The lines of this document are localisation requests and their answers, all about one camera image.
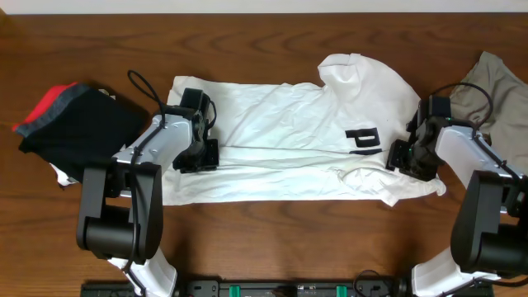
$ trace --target white t-shirt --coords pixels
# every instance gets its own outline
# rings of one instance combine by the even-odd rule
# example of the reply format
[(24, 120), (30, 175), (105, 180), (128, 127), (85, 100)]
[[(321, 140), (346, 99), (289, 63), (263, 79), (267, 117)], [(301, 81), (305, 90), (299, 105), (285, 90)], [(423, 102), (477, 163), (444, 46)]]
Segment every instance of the white t-shirt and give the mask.
[(312, 83), (254, 85), (175, 77), (168, 104), (203, 90), (218, 117), (214, 172), (163, 175), (163, 202), (398, 199), (446, 191), (384, 169), (390, 145), (407, 139), (419, 97), (391, 68), (359, 54), (333, 54)]

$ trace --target wood grain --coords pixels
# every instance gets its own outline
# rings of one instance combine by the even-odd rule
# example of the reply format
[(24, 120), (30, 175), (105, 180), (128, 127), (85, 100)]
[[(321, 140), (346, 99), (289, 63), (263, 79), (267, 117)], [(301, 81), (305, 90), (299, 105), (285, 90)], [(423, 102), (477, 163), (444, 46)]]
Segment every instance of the wood grain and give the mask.
[[(80, 186), (17, 150), (11, 125), (56, 84), (97, 81), (149, 112), (128, 82), (140, 71), (167, 98), (176, 75), (233, 83), (321, 84), (329, 54), (361, 53), (421, 97), (459, 81), (483, 50), (528, 81), (526, 14), (134, 15), (0, 17), (0, 295), (76, 296), (121, 274), (75, 243)], [(162, 248), (183, 276), (346, 279), (428, 260), (448, 246), (464, 188), (449, 168), (442, 197), (166, 207)], [(528, 289), (496, 289), (523, 296)]]

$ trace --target beige cloth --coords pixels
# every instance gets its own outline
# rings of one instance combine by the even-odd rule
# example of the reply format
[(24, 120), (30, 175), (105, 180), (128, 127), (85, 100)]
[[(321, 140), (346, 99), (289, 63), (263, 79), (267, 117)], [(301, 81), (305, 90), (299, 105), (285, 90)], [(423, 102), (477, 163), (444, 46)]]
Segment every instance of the beige cloth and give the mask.
[[(489, 134), (492, 148), (517, 169), (528, 172), (528, 85), (494, 54), (483, 52), (462, 80), (474, 83), (493, 99), (493, 113), (481, 127)], [(454, 118), (479, 123), (488, 111), (484, 95), (472, 87), (458, 86), (451, 93)]]

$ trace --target wrinkled fabric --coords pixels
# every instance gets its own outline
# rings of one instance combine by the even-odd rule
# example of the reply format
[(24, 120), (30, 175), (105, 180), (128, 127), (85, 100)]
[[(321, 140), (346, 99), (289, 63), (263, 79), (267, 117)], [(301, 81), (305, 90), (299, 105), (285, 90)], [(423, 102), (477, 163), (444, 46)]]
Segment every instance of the wrinkled fabric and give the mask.
[[(476, 84), (491, 96), (493, 113), (480, 131), (489, 134), (492, 148), (508, 164), (528, 172), (528, 85), (487, 52), (462, 82)], [(488, 112), (488, 101), (472, 87), (459, 86), (450, 98), (454, 118), (479, 123)]]
[[(214, 101), (218, 117), (210, 137), (219, 140), (220, 165), (184, 175), (169, 168), (163, 203), (363, 199), (394, 205), (446, 191), (438, 179), (384, 169), (390, 145), (408, 138), (406, 124), (420, 100), (396, 72), (359, 54), (330, 55), (318, 71), (324, 87), (175, 77), (169, 105), (180, 102), (186, 87)], [(366, 130), (379, 141), (347, 138)]]

